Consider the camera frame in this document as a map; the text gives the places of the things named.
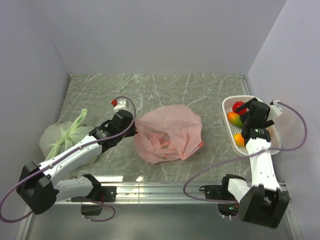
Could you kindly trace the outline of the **red apple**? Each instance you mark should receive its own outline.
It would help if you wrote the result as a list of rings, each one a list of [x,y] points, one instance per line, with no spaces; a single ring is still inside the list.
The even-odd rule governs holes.
[[[246,112],[245,109],[237,112],[237,108],[241,107],[243,104],[244,104],[243,101],[237,101],[237,102],[235,102],[235,103],[233,104],[233,106],[232,106],[232,111],[233,111],[234,113],[239,114],[239,115],[244,114],[244,113]]]

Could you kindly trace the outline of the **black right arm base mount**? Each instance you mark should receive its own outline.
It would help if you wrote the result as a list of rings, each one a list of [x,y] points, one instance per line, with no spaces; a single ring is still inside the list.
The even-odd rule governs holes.
[[[219,200],[219,201],[235,201],[235,197],[224,190],[221,185],[203,185],[199,188],[200,192],[204,192],[204,196],[207,200]],[[217,212],[224,218],[228,217],[233,219],[238,217],[238,203],[218,203]]]

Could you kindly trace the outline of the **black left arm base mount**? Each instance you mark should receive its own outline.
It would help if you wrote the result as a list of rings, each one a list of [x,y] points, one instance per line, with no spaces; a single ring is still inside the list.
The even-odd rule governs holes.
[[[100,186],[94,188],[88,196],[72,197],[72,203],[81,203],[81,214],[85,217],[98,217],[103,212],[103,208],[110,208],[112,215],[116,215],[116,210],[112,206],[105,204],[116,201],[117,187],[116,186]]]

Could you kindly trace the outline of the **orange peach fruit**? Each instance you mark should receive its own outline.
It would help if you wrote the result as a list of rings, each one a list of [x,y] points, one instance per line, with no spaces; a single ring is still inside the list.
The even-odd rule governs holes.
[[[233,135],[233,139],[234,139],[234,142],[235,144],[238,146],[238,147],[245,147],[245,140],[244,138],[242,137],[242,134],[241,133],[236,133]]]

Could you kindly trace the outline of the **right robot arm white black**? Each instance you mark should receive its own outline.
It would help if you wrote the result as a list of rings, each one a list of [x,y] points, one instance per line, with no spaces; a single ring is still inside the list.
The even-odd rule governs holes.
[[[268,127],[271,107],[256,98],[244,103],[241,136],[248,152],[251,167],[251,185],[243,177],[227,174],[222,179],[220,194],[226,200],[238,201],[239,218],[248,223],[275,229],[289,204],[289,194],[281,190],[272,162],[272,144]]]

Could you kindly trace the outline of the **pink plastic bag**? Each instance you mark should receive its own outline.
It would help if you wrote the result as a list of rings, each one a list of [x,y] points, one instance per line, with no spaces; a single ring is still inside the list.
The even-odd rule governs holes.
[[[151,164],[186,160],[204,145],[201,117],[183,104],[156,108],[137,119],[135,126],[135,150]]]

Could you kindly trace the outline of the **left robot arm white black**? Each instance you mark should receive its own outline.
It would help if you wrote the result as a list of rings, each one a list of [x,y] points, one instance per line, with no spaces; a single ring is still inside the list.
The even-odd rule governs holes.
[[[123,138],[137,133],[136,114],[118,110],[111,120],[94,128],[79,143],[56,157],[35,164],[27,163],[21,171],[21,185],[16,192],[36,215],[49,210],[56,202],[70,199],[99,201],[104,197],[101,183],[91,174],[66,180],[76,168],[115,147]]]

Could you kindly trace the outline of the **green orange mango fruit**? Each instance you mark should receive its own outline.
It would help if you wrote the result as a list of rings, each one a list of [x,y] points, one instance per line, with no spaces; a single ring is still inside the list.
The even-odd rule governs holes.
[[[235,112],[229,112],[227,114],[228,121],[237,128],[242,128],[243,123],[241,121],[241,117]]]

